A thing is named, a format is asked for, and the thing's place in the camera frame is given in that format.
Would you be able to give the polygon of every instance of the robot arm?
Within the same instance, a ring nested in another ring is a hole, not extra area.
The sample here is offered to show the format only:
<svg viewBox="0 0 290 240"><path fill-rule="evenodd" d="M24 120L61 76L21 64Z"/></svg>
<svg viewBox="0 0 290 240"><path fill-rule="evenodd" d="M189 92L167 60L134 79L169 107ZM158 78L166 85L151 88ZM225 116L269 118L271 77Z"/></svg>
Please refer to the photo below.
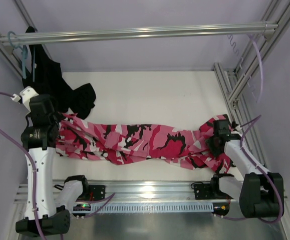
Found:
<svg viewBox="0 0 290 240"><path fill-rule="evenodd" d="M206 143L214 156L225 153L237 166L244 177L244 181L238 181L230 174L216 174L211 179L212 188L216 195L228 195L239 202L242 214L246 218L277 217L279 204L272 186L267 181L265 174L273 181L281 202L283 202L283 179L278 173L271 173L262 166L256 158L247 150L246 143L242 147L249 155L242 151L240 146L240 134L230 131L227 120L217 120L213 123L214 135Z"/></svg>
<svg viewBox="0 0 290 240"><path fill-rule="evenodd" d="M38 95L31 87L25 88L20 95L21 97L15 96L13 100L22 100L30 111L28 116L32 120L32 126L28 124L22 133L21 141L33 158L37 171L34 181L33 169L26 157L28 200L25 217L16 223L16 232L31 237L39 235L32 203L35 188L37 214L44 235L65 234L69 230L70 213L75 201L88 193L88 182L83 175L69 177L65 180L61 193L54 199L52 166L61 116L57 113L51 96Z"/></svg>

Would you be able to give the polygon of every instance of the black garment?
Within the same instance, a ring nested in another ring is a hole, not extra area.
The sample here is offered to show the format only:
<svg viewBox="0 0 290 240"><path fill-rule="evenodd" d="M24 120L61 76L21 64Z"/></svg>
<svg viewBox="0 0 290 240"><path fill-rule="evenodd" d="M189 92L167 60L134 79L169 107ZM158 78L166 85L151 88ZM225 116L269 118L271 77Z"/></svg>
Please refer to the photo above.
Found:
<svg viewBox="0 0 290 240"><path fill-rule="evenodd" d="M30 26L26 33L34 33L35 29ZM31 73L26 79L23 78L24 87L31 86L39 94L50 94L58 102L58 111L66 113L68 108L77 117L85 119L90 110L95 106L96 94L90 83L72 90L62 78L60 63L52 61L46 54L42 45L29 45L32 55L32 63L34 62L35 48L35 82L33 82L33 74Z"/></svg>

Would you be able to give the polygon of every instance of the gray floor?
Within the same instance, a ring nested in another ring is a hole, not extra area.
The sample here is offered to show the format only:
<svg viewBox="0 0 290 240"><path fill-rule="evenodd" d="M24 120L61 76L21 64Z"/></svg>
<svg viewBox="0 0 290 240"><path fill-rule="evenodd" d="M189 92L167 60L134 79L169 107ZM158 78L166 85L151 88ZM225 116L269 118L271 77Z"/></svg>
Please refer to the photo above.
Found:
<svg viewBox="0 0 290 240"><path fill-rule="evenodd" d="M231 215L238 212L231 204ZM59 240L49 236L48 240ZM210 213L103 214L72 219L65 240L286 240L281 224L229 221Z"/></svg>

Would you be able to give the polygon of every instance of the pink camouflage fabric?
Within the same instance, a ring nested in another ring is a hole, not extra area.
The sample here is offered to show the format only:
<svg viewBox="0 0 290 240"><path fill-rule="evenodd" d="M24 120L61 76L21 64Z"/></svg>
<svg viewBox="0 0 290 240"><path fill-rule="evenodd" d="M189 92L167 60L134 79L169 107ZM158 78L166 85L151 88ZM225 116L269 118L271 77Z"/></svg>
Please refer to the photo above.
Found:
<svg viewBox="0 0 290 240"><path fill-rule="evenodd" d="M94 124L75 114L63 115L56 143L61 156L116 165L159 158L181 168L210 168L215 173L228 172L232 164L224 153L214 158L205 143L213 134L213 121L228 120L227 115L215 116L194 131L157 124Z"/></svg>

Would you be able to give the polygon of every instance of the pink cloth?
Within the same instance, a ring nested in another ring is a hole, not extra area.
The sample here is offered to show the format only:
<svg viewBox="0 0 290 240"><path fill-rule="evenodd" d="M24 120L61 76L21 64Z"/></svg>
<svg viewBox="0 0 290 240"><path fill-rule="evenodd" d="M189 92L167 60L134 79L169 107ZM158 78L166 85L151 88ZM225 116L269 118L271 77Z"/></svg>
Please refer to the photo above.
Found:
<svg viewBox="0 0 290 240"><path fill-rule="evenodd" d="M229 157L223 153L214 158L205 143L213 134L213 121L228 119L227 115L215 116L194 131L157 124L94 124L75 114L64 117L56 143L62 156L116 165L159 158L191 170L209 167L216 173L226 173L231 166Z"/></svg>

